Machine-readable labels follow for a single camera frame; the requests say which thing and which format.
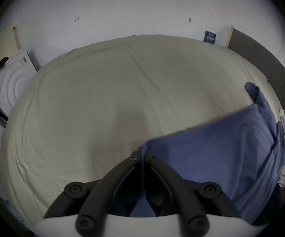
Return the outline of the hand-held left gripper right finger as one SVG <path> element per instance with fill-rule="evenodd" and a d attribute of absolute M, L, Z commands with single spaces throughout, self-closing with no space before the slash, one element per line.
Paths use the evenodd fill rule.
<path fill-rule="evenodd" d="M 145 188 L 156 216 L 178 214 L 184 236 L 206 235 L 210 228 L 207 214 L 240 218 L 219 184 L 186 180 L 152 152 L 145 153 Z"/>

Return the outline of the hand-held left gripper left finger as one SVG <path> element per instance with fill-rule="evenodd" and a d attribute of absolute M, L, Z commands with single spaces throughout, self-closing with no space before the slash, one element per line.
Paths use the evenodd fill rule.
<path fill-rule="evenodd" d="M 44 218 L 77 215 L 75 229 L 81 236 L 102 236 L 107 214 L 128 217 L 141 190 L 141 153 L 134 151 L 100 180 L 67 184 Z"/>

